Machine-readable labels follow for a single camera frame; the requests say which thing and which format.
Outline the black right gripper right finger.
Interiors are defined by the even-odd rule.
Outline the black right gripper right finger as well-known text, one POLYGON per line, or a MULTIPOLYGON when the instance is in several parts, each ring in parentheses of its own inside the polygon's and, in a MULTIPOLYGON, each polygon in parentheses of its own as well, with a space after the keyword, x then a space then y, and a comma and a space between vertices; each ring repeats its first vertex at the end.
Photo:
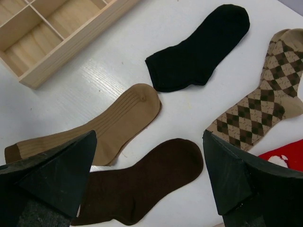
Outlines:
POLYGON ((301 227, 303 174, 265 161, 205 130, 205 164, 226 227, 301 227))

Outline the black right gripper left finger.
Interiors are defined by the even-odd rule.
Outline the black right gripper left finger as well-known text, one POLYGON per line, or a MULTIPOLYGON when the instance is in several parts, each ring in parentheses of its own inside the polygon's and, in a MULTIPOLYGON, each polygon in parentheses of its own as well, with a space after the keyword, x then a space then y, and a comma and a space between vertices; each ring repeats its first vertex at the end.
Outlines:
POLYGON ((88 131, 0 167, 2 227, 68 227, 76 218, 97 146, 88 131))

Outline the dark brown striped sock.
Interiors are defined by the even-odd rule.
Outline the dark brown striped sock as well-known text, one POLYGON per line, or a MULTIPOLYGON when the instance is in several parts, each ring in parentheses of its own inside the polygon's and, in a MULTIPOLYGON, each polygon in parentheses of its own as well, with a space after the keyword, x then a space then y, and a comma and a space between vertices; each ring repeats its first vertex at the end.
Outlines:
POLYGON ((91 172, 72 226, 113 219, 131 226, 162 198, 194 181, 204 167, 200 148, 185 139, 159 144, 131 167, 91 172))

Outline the tan ribbed sock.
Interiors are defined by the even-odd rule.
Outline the tan ribbed sock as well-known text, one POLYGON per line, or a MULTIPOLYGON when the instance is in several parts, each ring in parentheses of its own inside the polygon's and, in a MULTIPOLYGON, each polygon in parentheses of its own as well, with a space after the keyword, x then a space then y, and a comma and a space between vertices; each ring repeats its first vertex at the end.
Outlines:
POLYGON ((31 157, 94 130, 97 147, 92 164, 110 166, 126 144, 143 131, 160 110, 161 101, 156 90, 147 84, 135 84, 107 110, 82 126, 6 147, 5 161, 12 163, 31 157))

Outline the red reindeer sock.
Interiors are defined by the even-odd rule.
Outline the red reindeer sock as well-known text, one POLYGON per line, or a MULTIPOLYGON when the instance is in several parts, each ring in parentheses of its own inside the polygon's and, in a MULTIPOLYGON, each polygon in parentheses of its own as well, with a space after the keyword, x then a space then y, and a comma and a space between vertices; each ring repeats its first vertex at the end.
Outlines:
POLYGON ((276 165, 302 172, 303 140, 299 140, 272 151, 268 151, 259 155, 258 157, 276 165))

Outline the brown argyle sock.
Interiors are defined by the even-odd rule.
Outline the brown argyle sock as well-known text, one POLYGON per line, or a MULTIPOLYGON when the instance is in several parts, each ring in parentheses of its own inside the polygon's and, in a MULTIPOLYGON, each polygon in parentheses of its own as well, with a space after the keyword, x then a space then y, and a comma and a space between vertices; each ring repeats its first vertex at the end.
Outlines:
POLYGON ((302 115, 297 96, 303 74, 303 31, 285 29, 270 40, 259 86, 207 128, 224 141, 249 151, 283 119, 302 115))

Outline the black sock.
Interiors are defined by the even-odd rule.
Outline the black sock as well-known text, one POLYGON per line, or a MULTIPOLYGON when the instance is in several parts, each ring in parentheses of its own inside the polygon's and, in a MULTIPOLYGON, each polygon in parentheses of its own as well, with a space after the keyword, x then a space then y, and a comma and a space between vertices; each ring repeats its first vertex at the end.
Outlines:
POLYGON ((146 58, 154 89, 173 92, 189 85, 204 86, 249 28, 245 8, 233 4, 217 7, 187 39, 146 58))

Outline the wooden compartment tray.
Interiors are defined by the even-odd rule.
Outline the wooden compartment tray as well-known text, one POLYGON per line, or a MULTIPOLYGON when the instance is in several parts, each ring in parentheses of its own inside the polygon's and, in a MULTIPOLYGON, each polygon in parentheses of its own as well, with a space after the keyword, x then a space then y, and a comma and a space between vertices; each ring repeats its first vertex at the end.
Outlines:
POLYGON ((135 5, 134 0, 3 0, 0 59, 19 83, 37 89, 135 5))

